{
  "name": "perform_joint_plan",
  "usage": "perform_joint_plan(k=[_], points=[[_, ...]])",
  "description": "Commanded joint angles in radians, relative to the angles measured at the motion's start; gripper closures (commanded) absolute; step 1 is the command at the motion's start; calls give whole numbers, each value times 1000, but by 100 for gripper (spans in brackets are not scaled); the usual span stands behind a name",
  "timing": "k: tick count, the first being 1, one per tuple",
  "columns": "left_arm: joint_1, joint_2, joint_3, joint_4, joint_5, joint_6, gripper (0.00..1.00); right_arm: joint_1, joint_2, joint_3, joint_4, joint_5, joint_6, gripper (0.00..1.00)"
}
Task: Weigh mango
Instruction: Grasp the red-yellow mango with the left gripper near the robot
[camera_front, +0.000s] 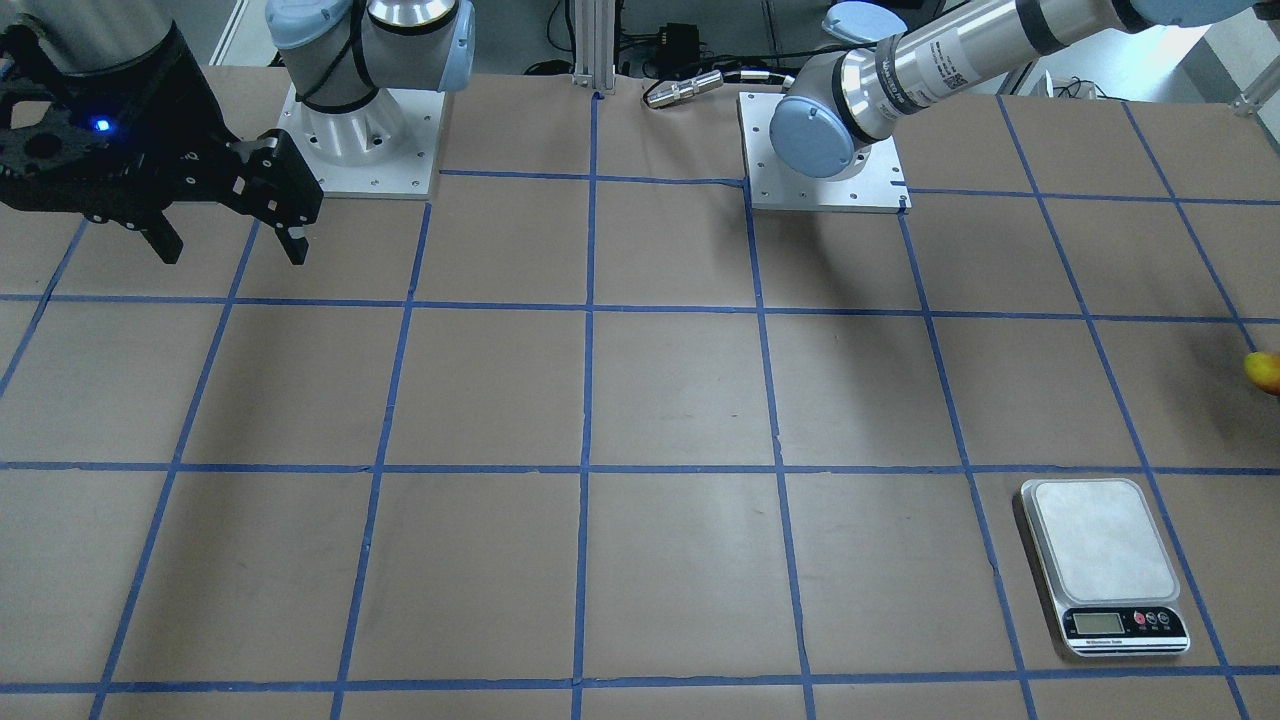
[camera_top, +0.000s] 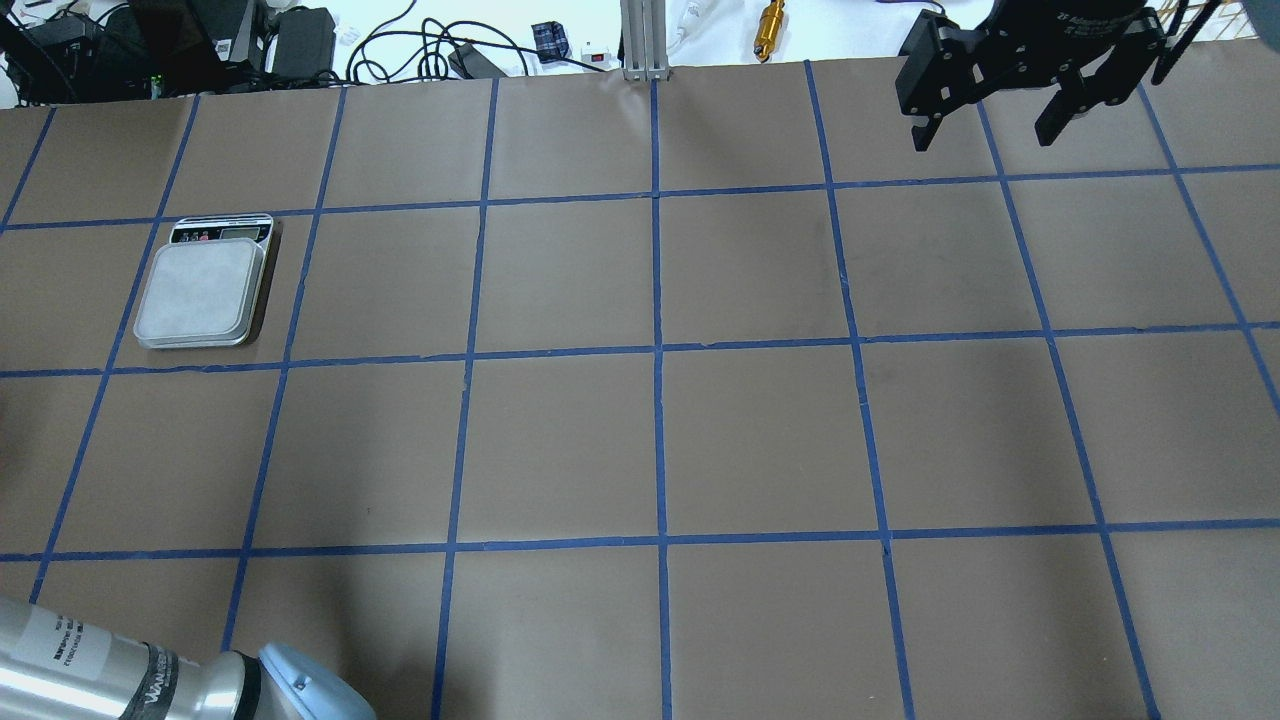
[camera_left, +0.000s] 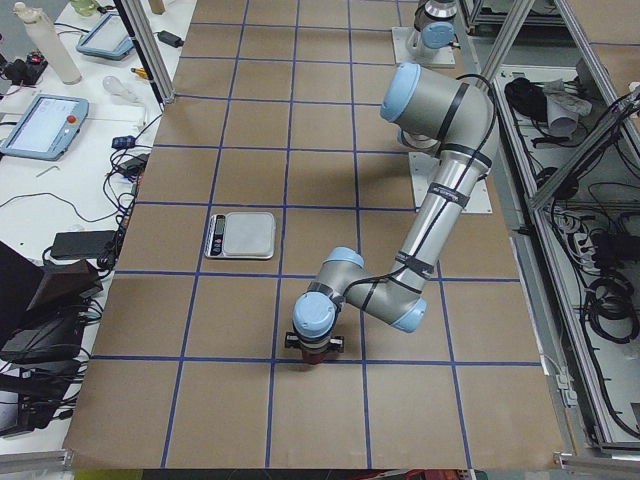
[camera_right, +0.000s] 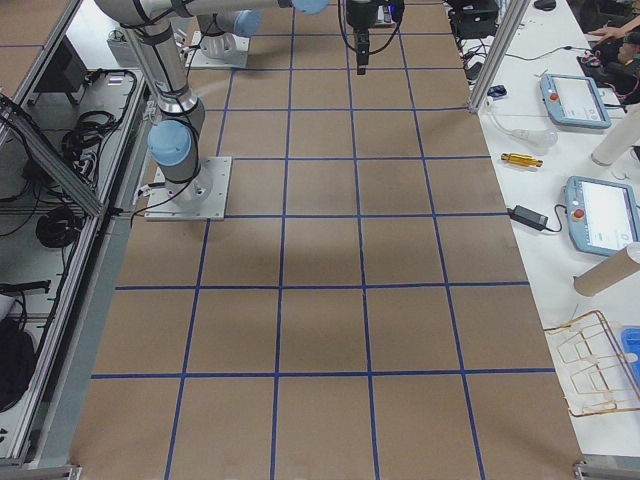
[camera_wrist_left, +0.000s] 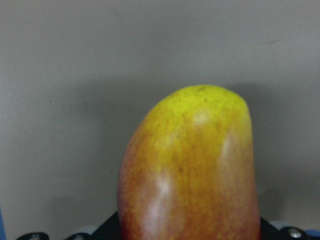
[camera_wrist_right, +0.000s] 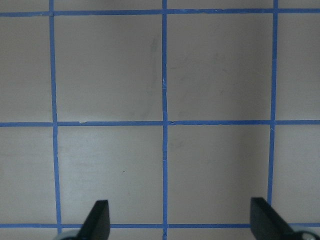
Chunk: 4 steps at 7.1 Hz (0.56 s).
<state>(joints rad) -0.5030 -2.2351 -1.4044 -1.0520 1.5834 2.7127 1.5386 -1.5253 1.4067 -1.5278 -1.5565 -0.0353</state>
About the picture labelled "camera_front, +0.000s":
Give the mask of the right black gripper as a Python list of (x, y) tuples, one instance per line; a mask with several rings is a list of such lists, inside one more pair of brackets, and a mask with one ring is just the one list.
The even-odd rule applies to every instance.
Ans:
[(70, 74), (45, 32), (3, 32), (13, 60), (3, 77), (3, 202), (132, 223), (166, 265), (184, 242), (163, 214), (175, 201), (219, 202), (279, 227), (294, 266), (323, 188), (297, 143), (274, 128), (242, 140), (175, 26), (134, 60)]

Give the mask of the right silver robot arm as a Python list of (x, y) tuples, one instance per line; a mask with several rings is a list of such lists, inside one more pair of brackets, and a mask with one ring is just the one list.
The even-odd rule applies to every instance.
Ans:
[(474, 5), (270, 1), (265, 19), (301, 127), (243, 140), (155, 1), (5, 1), (3, 202), (115, 222), (166, 264), (183, 242), (165, 210), (216, 202), (270, 225), (302, 264), (323, 204), (303, 147), (352, 167), (402, 145), (392, 92), (467, 87)]

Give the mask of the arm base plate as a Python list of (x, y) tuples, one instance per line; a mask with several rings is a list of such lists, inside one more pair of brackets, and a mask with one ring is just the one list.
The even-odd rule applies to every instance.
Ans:
[(841, 176), (812, 178), (785, 164), (769, 138), (782, 94), (739, 94), (751, 206), (772, 211), (897, 213), (911, 208), (892, 138), (860, 151)]
[(289, 86), (278, 127), (297, 142), (326, 199), (429, 200), (448, 94), (381, 88), (346, 114), (305, 106)]

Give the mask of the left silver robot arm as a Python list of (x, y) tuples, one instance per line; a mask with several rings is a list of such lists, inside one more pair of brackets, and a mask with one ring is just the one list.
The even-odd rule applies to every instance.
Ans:
[(809, 59), (769, 124), (776, 155), (801, 176), (849, 173), (859, 152), (905, 117), (1103, 29), (1211, 26), (1275, 1), (968, 1), (915, 29), (873, 3), (841, 1), (823, 29), (847, 49)]

